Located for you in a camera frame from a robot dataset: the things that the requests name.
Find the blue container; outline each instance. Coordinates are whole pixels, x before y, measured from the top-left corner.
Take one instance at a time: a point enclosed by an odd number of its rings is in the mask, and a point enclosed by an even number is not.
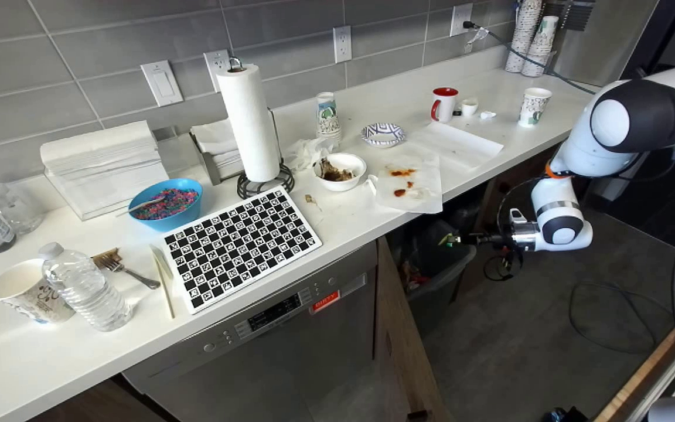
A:
[[[179,213],[164,215],[164,218],[155,218],[155,219],[142,219],[135,215],[139,208],[142,208],[142,204],[149,204],[152,199],[159,199],[167,189],[191,189],[194,199],[184,205],[179,208]],[[202,184],[191,177],[168,177],[161,183],[155,183],[149,188],[145,188],[142,192],[139,192],[130,202],[129,202],[129,215],[157,232],[167,232],[173,226],[181,226],[189,219],[196,219],[202,213]]]

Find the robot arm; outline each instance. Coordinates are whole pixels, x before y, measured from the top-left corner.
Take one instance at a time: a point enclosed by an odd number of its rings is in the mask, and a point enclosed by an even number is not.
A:
[[[510,211],[514,242],[524,251],[577,251],[592,242],[571,176],[602,177],[629,168],[640,153],[675,146],[675,69],[620,79],[595,94],[545,176],[531,189],[536,219]]]

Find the kitchen counter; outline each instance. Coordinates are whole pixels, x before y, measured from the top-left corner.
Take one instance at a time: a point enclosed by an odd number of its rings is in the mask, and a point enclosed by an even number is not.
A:
[[[503,73],[501,61],[503,48],[487,48],[466,58],[338,92],[340,150],[360,154],[367,161],[367,170],[380,167],[389,154],[430,150],[440,157],[443,199],[452,199],[559,143],[589,102],[589,94],[554,76],[529,79]],[[496,116],[487,122],[455,119],[455,126],[501,146],[501,153],[479,168],[461,164],[463,158],[455,143],[429,143],[414,136],[429,123],[430,88],[440,83],[457,86],[461,99],[479,95],[481,110],[496,112]],[[536,129],[515,126],[523,92],[534,83],[554,92],[545,114]],[[273,114],[282,143],[313,136],[313,101],[277,108]],[[370,122],[400,123],[408,131],[408,143],[391,150],[364,146],[360,129]],[[161,291],[133,287],[133,297],[139,300],[135,314],[115,332],[97,332],[85,325],[82,318],[39,327],[0,304],[0,420],[32,416],[173,341],[292,286],[327,262],[414,218],[412,213],[374,205],[366,183],[350,192],[327,192],[322,189],[310,174],[297,174],[291,196],[322,236],[322,245],[194,315],[184,306],[184,293],[179,279],[168,284],[176,318],[170,318]],[[209,184],[204,192],[204,213],[216,213],[235,202],[239,202],[235,180]],[[87,253],[120,245],[127,253],[127,265],[155,273],[147,245],[161,244],[161,233],[129,219],[129,215],[104,215],[82,223],[64,205],[51,211],[47,219],[16,242],[14,247],[0,253],[0,270],[32,257],[47,242],[60,242],[67,247]]]

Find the dishwasher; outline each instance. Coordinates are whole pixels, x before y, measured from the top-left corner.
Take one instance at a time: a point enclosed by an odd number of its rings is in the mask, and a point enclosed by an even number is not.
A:
[[[366,244],[123,378],[182,422],[313,420],[313,402],[372,364],[374,265]]]

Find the cabinet door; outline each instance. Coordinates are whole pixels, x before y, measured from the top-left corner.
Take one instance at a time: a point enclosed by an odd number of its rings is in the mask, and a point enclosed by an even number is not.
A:
[[[387,239],[380,239],[378,245],[374,354],[381,382],[387,385],[381,407],[389,420],[448,422],[450,412],[440,398],[425,341],[414,327]]]

